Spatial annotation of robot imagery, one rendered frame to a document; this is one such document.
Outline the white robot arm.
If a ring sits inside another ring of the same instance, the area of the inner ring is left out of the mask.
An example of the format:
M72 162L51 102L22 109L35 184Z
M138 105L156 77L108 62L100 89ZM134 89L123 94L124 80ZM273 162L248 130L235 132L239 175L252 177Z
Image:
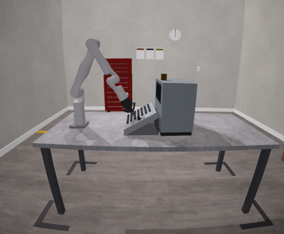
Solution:
M111 74L112 76L109 77L106 82L107 84L115 91L118 99L120 101L125 100L128 98L128 93L126 93L123 87L115 86L120 81L119 76L112 70L111 66L109 65L108 61L105 57L101 54L99 47L100 41L95 38L89 38L86 41L87 53L85 57L82 59L78 72L76 74L74 83L70 90L70 95L73 98L76 98L73 102L74 106L74 123L76 125L83 125L85 124L85 112L84 112L84 89L81 87L84 80L87 78L94 58L100 65L102 71L105 75ZM79 90L80 89L80 90Z

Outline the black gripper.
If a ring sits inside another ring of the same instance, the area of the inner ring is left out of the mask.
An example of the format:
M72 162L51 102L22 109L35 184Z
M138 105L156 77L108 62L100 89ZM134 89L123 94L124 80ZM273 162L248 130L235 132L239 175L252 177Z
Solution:
M121 101L121 104L123 106L122 111L127 112L127 113L131 113L132 116L135 115L134 113L134 109L135 109L135 102L132 102L129 97L126 98L125 100ZM133 108L132 108L132 104L133 104ZM125 110L128 109L128 110Z

